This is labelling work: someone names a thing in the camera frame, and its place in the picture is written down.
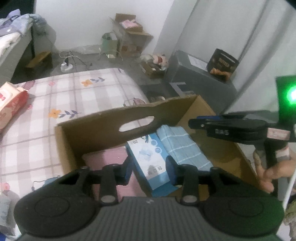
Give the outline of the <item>person right hand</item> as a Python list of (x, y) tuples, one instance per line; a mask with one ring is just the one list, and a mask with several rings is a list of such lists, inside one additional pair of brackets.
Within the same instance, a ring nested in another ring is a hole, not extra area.
[(281, 161), (268, 169), (263, 168), (260, 155), (257, 150), (253, 153), (253, 159), (260, 189), (267, 193), (274, 191), (272, 180), (282, 177), (290, 178), (295, 171), (295, 152), (291, 149), (289, 160)]

